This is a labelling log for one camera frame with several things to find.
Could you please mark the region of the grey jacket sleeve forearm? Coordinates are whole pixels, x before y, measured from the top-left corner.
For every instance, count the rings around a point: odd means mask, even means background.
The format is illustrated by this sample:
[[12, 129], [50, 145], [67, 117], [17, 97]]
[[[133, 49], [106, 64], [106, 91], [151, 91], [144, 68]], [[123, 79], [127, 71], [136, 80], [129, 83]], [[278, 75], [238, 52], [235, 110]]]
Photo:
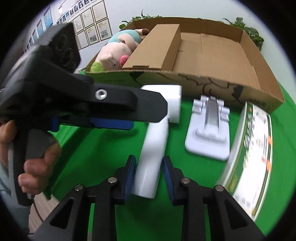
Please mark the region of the grey jacket sleeve forearm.
[[22, 206], [18, 203], [10, 157], [8, 149], [1, 150], [1, 198], [18, 227], [25, 235], [28, 235], [30, 232], [29, 215], [31, 207]]

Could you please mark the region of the person's left hand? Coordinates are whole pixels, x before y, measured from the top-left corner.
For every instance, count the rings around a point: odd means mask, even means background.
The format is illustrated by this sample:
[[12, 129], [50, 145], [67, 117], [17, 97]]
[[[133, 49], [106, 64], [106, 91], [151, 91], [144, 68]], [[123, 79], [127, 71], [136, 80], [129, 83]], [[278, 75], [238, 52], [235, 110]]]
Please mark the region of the person's left hand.
[[[16, 135], [16, 125], [13, 120], [1, 125], [1, 164], [8, 169], [8, 149]], [[49, 146], [41, 159], [28, 159], [23, 165], [24, 173], [18, 177], [22, 192], [32, 195], [40, 194], [48, 185], [56, 161], [61, 155], [58, 142]]]

